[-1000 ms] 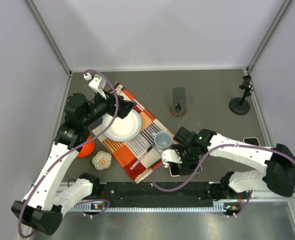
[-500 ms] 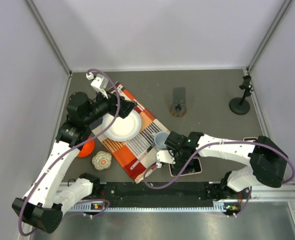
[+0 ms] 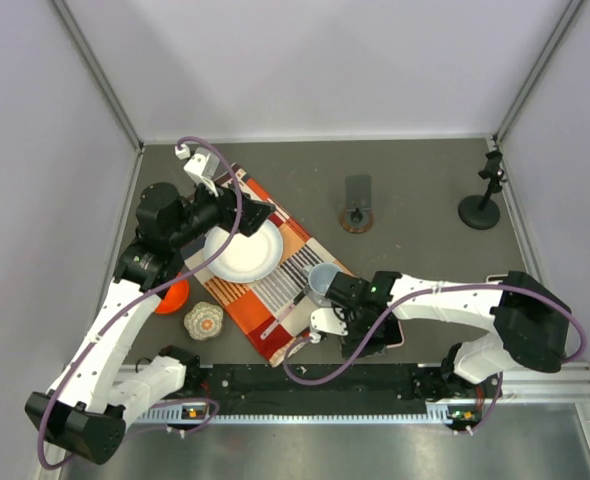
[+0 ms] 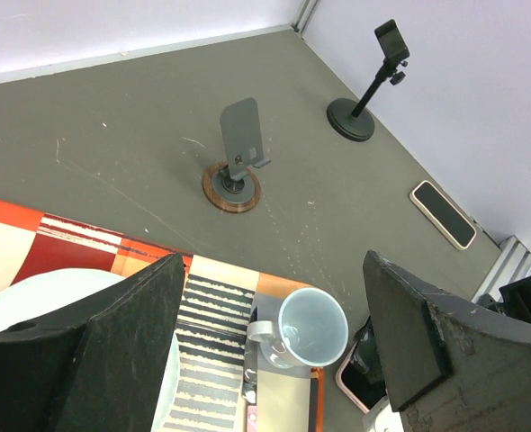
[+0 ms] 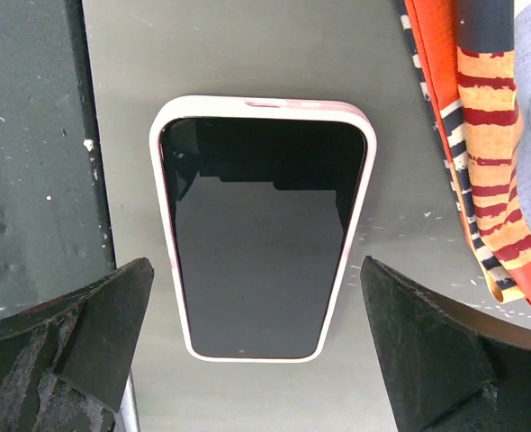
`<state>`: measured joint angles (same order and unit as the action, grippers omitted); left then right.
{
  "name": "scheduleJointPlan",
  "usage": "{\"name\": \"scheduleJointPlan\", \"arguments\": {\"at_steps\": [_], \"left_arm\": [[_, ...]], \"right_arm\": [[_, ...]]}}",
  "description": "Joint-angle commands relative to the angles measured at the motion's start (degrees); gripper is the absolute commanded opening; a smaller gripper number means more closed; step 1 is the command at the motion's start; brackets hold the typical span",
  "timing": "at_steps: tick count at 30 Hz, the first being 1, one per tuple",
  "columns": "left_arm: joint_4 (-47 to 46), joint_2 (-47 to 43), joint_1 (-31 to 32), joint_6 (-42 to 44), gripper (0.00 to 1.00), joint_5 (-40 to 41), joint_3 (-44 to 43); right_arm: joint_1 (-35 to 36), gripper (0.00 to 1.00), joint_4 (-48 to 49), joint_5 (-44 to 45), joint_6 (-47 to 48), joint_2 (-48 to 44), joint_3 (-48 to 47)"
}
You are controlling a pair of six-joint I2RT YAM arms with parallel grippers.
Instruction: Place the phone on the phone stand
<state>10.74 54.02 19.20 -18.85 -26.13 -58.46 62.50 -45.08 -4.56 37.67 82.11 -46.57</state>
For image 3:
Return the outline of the grey phone stand wooden base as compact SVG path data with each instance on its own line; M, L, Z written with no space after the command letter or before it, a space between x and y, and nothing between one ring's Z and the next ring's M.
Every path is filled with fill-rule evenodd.
M345 179L345 204L339 215L340 225L352 234L370 230L374 223L372 211L372 179L368 174L349 175Z

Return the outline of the pink case smartphone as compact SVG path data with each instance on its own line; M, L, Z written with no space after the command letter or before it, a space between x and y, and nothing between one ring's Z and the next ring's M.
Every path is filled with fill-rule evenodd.
M386 320L383 330L387 349L399 348L405 343L405 335L400 320Z

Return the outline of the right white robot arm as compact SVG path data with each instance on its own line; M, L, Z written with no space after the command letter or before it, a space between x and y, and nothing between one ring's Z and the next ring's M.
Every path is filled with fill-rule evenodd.
M568 306L520 271L482 284L379 271L371 281L336 274L310 324L340 336L344 358L385 350L390 342L387 322L432 320L482 330L483 336L474 341L455 343L442 360L433 395L441 399L465 395L518 367L559 372L566 360L569 314Z

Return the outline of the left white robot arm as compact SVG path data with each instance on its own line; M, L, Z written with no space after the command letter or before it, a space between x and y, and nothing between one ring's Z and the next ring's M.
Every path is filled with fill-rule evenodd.
M106 463L131 425L170 394L191 396L202 374L192 356L163 349L143 371L114 383L140 330L169 288L211 262L184 272L181 250L215 227L255 234L275 212L271 203L254 200L238 184L196 187L190 198L166 182L141 193L135 237L119 257L104 303L82 344L62 374L44 392L32 393L25 412L38 431L41 466L53 469L45 446L57 446L94 464Z

